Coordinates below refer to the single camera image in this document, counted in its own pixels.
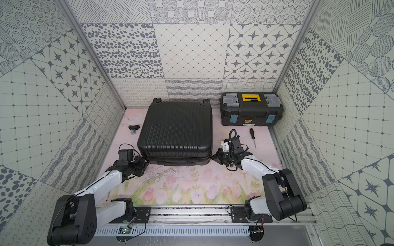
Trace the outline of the black ribbed hard-shell suitcase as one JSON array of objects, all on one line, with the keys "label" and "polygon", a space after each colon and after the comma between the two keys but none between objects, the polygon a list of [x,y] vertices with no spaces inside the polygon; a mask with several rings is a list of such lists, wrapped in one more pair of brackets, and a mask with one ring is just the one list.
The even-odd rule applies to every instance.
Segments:
[{"label": "black ribbed hard-shell suitcase", "polygon": [[150,164],[208,164],[213,148],[210,99],[163,101],[154,98],[145,116],[137,147]]}]

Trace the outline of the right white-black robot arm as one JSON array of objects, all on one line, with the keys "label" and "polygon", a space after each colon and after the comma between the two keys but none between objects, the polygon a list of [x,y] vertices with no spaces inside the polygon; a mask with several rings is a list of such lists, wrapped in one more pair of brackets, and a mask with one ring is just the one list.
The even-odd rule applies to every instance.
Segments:
[{"label": "right white-black robot arm", "polygon": [[258,160],[248,148],[243,148],[239,137],[232,137],[221,142],[221,147],[211,159],[227,170],[235,167],[260,178],[263,183],[264,196],[249,198],[244,205],[246,218],[256,221],[263,215],[270,215],[280,221],[294,217],[307,209],[307,202],[301,192],[294,174],[289,169],[277,169]]}]

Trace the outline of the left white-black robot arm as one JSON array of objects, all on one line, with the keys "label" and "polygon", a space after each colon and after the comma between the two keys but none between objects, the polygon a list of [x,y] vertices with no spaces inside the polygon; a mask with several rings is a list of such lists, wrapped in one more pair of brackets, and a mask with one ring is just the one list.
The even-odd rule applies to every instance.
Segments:
[{"label": "left white-black robot arm", "polygon": [[104,207],[98,202],[120,184],[141,177],[148,162],[134,149],[119,150],[119,158],[105,174],[73,195],[64,195],[56,202],[49,226],[50,246],[86,245],[96,231],[108,223],[126,224],[121,234],[131,234],[137,223],[147,224],[151,208],[136,208],[131,198],[116,198]]}]

